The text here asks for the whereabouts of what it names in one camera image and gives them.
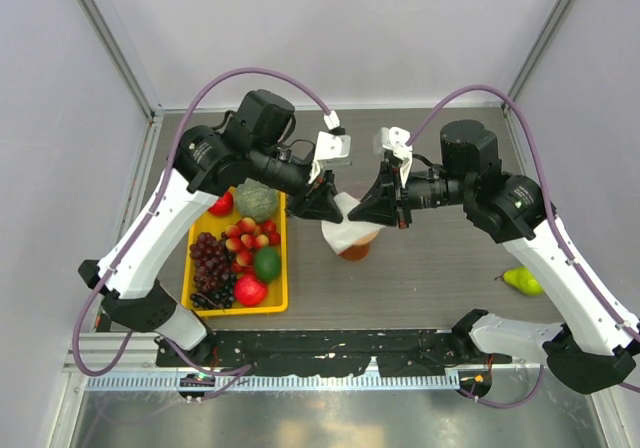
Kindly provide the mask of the round wooden dripper stand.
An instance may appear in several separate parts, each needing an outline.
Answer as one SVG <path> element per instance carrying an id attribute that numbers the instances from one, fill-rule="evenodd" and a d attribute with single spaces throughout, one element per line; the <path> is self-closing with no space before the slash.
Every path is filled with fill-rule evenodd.
<path id="1" fill-rule="evenodd" d="M 364 246 L 371 243 L 378 236 L 378 232 L 372 233 L 368 236 L 364 236 L 352 243 L 352 246 Z"/>

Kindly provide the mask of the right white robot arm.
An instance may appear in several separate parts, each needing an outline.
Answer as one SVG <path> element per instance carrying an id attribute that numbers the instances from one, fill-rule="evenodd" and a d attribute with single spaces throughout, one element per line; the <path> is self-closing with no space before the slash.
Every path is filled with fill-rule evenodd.
<path id="1" fill-rule="evenodd" d="M 556 238 L 560 219 L 546 208 L 541 187 L 502 169 L 495 134 L 475 120 L 440 131 L 442 161 L 411 171 L 409 135 L 383 128 L 383 159 L 374 185 L 348 218 L 406 228 L 415 210 L 459 205 L 466 218 L 514 256 L 538 281 L 563 320 L 536 324 L 474 309 L 453 327 L 452 349 L 465 362 L 505 355 L 547 367 L 565 386 L 591 394 L 618 385 L 634 371 L 639 320 L 615 320 L 582 278 Z"/>

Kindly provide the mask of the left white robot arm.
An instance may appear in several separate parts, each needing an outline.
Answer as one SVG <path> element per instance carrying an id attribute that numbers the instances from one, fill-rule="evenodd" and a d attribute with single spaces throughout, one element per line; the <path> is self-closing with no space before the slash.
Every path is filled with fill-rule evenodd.
<path id="1" fill-rule="evenodd" d="M 118 244 L 78 272 L 102 295 L 102 307 L 134 332 L 155 332 L 179 347 L 191 365 L 206 364 L 214 351 L 210 329 L 180 305 L 157 279 L 160 268 L 190 226 L 230 188 L 248 179 L 289 197 L 296 217 L 340 222 L 327 164 L 344 161 L 350 138 L 335 113 L 317 135 L 313 153 L 299 160 L 280 139 L 295 122 L 295 108 L 264 89 L 247 93 L 219 128 L 196 126 L 180 134 L 152 198 Z"/>

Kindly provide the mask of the green netted melon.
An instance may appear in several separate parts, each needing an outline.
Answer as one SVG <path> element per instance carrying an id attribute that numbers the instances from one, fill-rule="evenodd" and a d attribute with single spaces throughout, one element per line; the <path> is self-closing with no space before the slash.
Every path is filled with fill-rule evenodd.
<path id="1" fill-rule="evenodd" d="M 236 209 L 243 217 L 262 223 L 278 209 L 278 192 L 253 179 L 246 180 L 234 192 Z"/>

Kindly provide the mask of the green lime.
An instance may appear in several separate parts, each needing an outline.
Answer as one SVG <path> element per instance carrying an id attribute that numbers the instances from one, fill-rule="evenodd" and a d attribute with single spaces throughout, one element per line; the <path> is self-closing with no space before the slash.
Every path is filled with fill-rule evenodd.
<path id="1" fill-rule="evenodd" d="M 271 283 L 281 273 L 281 258 L 273 247 L 264 247 L 258 250 L 253 257 L 253 270 L 258 279 L 264 283 Z"/>

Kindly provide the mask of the red apple back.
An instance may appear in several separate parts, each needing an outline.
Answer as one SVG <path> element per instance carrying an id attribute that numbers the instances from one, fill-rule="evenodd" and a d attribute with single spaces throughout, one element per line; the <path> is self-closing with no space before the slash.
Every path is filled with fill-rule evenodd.
<path id="1" fill-rule="evenodd" d="M 211 207 L 208 208 L 208 212 L 215 217 L 226 217 L 233 212 L 233 209 L 233 194 L 231 191 L 227 191 Z"/>

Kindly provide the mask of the red apple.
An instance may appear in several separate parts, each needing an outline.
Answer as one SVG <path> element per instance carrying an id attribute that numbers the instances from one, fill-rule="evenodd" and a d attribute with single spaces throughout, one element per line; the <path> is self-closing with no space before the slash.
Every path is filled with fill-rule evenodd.
<path id="1" fill-rule="evenodd" d="M 268 285 L 254 274 L 240 277 L 234 287 L 234 297 L 237 302 L 246 307 L 260 304 L 268 294 Z"/>
<path id="2" fill-rule="evenodd" d="M 215 217 L 226 217 L 233 212 L 233 209 L 233 194 L 231 191 L 227 191 L 211 207 L 208 208 L 208 212 Z"/>

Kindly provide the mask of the yellow plastic fruit tray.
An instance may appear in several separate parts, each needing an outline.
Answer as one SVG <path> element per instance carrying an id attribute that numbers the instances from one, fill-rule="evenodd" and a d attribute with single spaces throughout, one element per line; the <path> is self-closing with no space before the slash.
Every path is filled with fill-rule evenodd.
<path id="1" fill-rule="evenodd" d="M 218 202 L 190 228 L 182 304 L 202 318 L 286 310 L 285 195 L 274 196 L 268 219 L 241 212 L 242 199 L 232 191 L 224 199 L 229 213 L 222 216 Z"/>

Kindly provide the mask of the red apple front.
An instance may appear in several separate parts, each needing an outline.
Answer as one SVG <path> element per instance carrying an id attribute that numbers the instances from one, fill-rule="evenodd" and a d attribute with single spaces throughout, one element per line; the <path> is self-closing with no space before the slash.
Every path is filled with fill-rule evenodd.
<path id="1" fill-rule="evenodd" d="M 234 297 L 237 302 L 246 307 L 260 304 L 268 294 L 268 285 L 254 274 L 240 277 L 234 287 Z"/>

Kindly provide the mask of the dark purple grape bunch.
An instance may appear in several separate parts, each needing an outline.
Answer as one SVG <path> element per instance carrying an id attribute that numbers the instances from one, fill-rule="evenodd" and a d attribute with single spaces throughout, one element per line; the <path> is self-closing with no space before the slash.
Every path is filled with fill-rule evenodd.
<path id="1" fill-rule="evenodd" d="M 235 301 L 237 275 L 231 268 L 231 254 L 225 244 L 209 232 L 201 232 L 189 246 L 194 264 L 194 292 L 190 300 L 196 309 L 226 310 Z"/>

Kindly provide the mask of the green pear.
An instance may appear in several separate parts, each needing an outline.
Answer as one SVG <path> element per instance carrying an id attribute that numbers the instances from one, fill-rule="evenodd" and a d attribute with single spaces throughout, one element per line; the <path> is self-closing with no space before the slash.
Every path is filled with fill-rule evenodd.
<path id="1" fill-rule="evenodd" d="M 496 277 L 496 280 L 504 282 L 526 296 L 534 297 L 544 293 L 539 282 L 524 266 L 507 270 Z"/>

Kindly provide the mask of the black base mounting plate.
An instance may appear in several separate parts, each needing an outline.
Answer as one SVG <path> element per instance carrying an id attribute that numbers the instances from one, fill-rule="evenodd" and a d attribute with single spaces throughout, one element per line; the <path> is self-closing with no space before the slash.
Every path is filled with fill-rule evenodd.
<path id="1" fill-rule="evenodd" d="M 461 336 L 430 329 L 218 331 L 187 357 L 227 373 L 322 378 L 358 377 L 371 362 L 383 377 L 439 375 L 491 358 Z"/>

